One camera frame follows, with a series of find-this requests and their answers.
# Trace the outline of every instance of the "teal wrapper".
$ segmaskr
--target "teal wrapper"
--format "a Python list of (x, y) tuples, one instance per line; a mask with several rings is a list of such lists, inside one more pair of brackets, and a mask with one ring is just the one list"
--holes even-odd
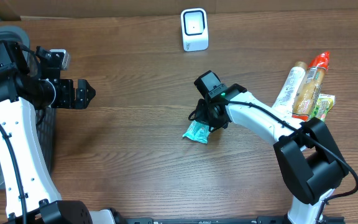
[(186, 133), (183, 134), (183, 138), (186, 137), (193, 141), (198, 141), (204, 144), (208, 143), (208, 136), (210, 134), (209, 126), (197, 121), (191, 122)]

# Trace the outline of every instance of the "black bracket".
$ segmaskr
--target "black bracket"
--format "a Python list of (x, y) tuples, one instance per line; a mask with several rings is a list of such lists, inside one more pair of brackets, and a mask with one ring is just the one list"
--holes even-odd
[[(40, 207), (27, 213), (27, 223), (44, 224), (92, 224), (89, 210), (81, 201), (54, 201), (41, 200)], [(23, 217), (16, 217), (14, 213), (9, 215), (5, 224), (22, 224)]]
[(38, 46), (35, 52), (36, 56), (40, 59), (40, 66), (42, 80), (49, 79), (54, 83), (60, 79), (60, 65), (62, 64), (62, 57), (59, 54), (52, 54), (43, 47)]
[(301, 125), (297, 132), (280, 137), (273, 147), (284, 183), (290, 192), (302, 203), (314, 205), (322, 194), (339, 187), (349, 171), (319, 147), (316, 147), (315, 153), (305, 158), (301, 147), (314, 147), (313, 142), (305, 137), (309, 134), (344, 161), (324, 122), (312, 118)]
[(74, 84), (71, 79), (55, 80), (54, 85), (57, 90), (57, 100), (51, 105), (52, 108), (74, 108)]
[(86, 80), (78, 80), (78, 88), (75, 90), (75, 109), (85, 109), (96, 95), (94, 88)]
[(227, 115), (226, 107), (210, 105), (229, 101), (238, 94), (246, 92), (247, 89), (238, 84), (233, 84), (228, 88), (211, 70), (198, 77), (194, 85), (204, 99), (198, 100), (196, 109), (189, 115), (189, 120), (207, 124), (211, 133), (219, 128), (227, 128), (231, 121)]
[[(255, 224), (291, 224), (287, 215), (280, 217), (258, 217)], [(344, 217), (323, 216), (321, 224), (345, 224)]]

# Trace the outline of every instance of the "green packet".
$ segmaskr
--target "green packet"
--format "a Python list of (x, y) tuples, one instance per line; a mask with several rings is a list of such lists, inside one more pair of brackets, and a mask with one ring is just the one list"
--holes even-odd
[(328, 111), (335, 105), (335, 96), (334, 95), (327, 95), (327, 94), (320, 94), (318, 96), (316, 106), (312, 110), (309, 119), (311, 118), (318, 118), (321, 121), (325, 121)]
[(208, 136), (210, 134), (209, 126), (197, 121), (191, 122), (186, 133), (182, 136), (193, 141), (198, 141), (204, 144), (208, 143)]

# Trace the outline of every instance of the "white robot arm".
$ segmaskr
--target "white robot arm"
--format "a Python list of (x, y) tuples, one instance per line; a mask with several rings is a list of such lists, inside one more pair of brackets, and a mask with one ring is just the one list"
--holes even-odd
[[(304, 123), (284, 116), (261, 103), (244, 87), (234, 84), (228, 88), (212, 71), (200, 76), (195, 86), (204, 99), (199, 100), (190, 120), (208, 124), (211, 132), (227, 128), (228, 123), (233, 122), (250, 129), (274, 147), (284, 181), (294, 195), (286, 222), (323, 221), (323, 200), (339, 186), (349, 167), (343, 165), (344, 159), (325, 124), (318, 119)], [(334, 157), (331, 151), (322, 150), (322, 144), (330, 147)], [(301, 151), (313, 146), (316, 152), (305, 159)]]
[[(283, 116), (271, 107), (261, 103), (249, 91), (238, 94), (232, 98), (231, 101), (246, 102), (261, 106), (274, 114), (276, 117), (286, 121), (290, 126), (293, 126), (296, 129), (301, 128), (300, 123), (303, 122), (302, 120)], [(231, 103), (226, 106), (226, 111), (229, 119), (233, 123), (239, 124), (253, 131), (263, 140), (267, 141), (271, 146), (278, 142), (279, 137), (289, 136), (293, 133), (291, 129), (284, 127), (282, 124), (278, 123), (277, 120), (254, 107)], [(288, 220), (292, 224), (315, 224), (317, 218), (316, 216), (322, 201), (333, 192), (334, 189), (329, 189), (325, 194), (320, 196), (319, 202), (314, 205), (304, 204), (296, 197), (293, 197), (291, 209), (287, 214)]]
[(68, 66), (65, 50), (37, 47), (39, 76), (29, 77), (17, 42), (0, 41), (0, 163), (6, 185), (8, 223), (115, 224), (112, 211), (90, 212), (80, 201), (63, 201), (45, 165), (35, 108), (85, 109), (96, 92), (86, 80), (60, 79)]

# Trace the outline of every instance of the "wooden table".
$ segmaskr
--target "wooden table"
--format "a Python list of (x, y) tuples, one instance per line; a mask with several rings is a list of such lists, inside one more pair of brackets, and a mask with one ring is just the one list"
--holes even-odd
[[(291, 205), (272, 146), (230, 124), (208, 145), (182, 139), (207, 70), (272, 105), (297, 60), (331, 51), (323, 93), (337, 97), (328, 124), (358, 173), (358, 10), (208, 15), (209, 48), (184, 53), (180, 17), (3, 22), (32, 48), (72, 55), (63, 78), (96, 89), (87, 110), (59, 110), (52, 179), (65, 200), (125, 217), (244, 218), (283, 215)], [(348, 176), (337, 192), (350, 190)], [(0, 223), (5, 217), (0, 191)], [(358, 223), (358, 193), (325, 214)]]

